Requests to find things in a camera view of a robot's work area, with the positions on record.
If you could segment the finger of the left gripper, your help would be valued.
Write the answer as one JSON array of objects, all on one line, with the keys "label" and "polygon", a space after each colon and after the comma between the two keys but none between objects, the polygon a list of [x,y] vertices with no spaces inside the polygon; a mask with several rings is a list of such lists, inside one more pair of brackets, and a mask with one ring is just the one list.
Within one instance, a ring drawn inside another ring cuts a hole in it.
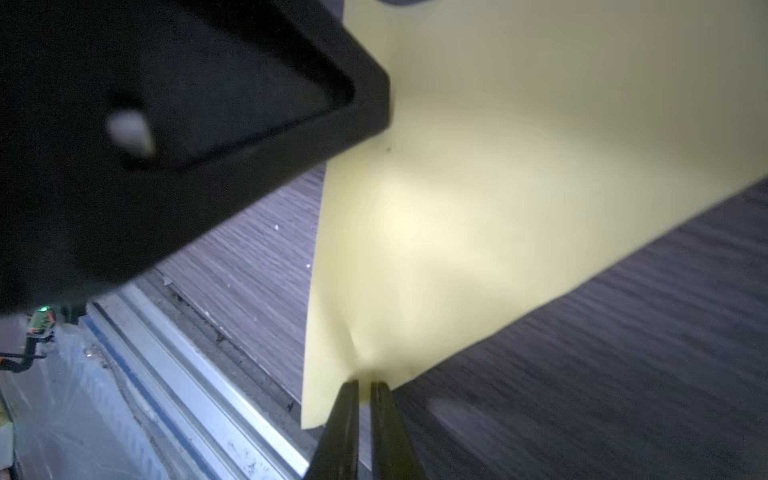
[{"label": "finger of the left gripper", "polygon": [[389,121],[318,1],[5,1],[1,310],[117,287]]}]

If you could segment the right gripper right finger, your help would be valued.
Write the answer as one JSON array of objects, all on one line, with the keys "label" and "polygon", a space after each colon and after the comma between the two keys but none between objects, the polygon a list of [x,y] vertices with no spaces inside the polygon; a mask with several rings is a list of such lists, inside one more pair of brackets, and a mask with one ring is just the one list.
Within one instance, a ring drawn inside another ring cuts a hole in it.
[{"label": "right gripper right finger", "polygon": [[389,386],[371,384],[373,476],[379,480],[425,480]]}]

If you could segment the light yellow square paper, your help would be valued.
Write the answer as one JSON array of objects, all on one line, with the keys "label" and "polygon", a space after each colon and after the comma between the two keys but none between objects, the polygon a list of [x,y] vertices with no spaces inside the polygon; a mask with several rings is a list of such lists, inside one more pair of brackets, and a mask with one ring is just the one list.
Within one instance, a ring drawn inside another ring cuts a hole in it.
[{"label": "light yellow square paper", "polygon": [[344,23],[391,124],[327,164],[304,428],[767,173],[763,1],[349,1]]}]

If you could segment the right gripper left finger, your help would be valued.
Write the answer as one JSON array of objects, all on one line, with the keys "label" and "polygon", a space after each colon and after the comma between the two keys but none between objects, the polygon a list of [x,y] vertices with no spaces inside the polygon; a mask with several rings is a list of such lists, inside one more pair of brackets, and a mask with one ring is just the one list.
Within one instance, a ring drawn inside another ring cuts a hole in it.
[{"label": "right gripper left finger", "polygon": [[336,396],[304,480],[356,480],[359,447],[359,382],[344,383]]}]

